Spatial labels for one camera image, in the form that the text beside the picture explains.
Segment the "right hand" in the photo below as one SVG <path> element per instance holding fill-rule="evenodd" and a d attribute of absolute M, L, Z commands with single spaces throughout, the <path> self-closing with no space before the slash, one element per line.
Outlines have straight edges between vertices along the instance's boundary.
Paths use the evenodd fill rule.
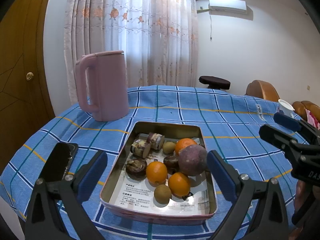
<path fill-rule="evenodd" d="M 313 186 L 312 192 L 314 197 L 319 200 L 319 193 L 320 193 L 320 188 L 317 186 Z M 296 185 L 296 196 L 294 200 L 294 207 L 295 211 L 298 211 L 303 203 L 305 202 L 306 198 L 308 197 L 309 193 L 306 190 L 306 183 L 303 181 L 299 180 L 297 181 Z M 303 227 L 301 226 L 300 228 L 296 228 L 289 234 L 289 240 L 294 240 L 297 239 L 297 237 L 300 235 L 300 233 L 303 231 Z"/>

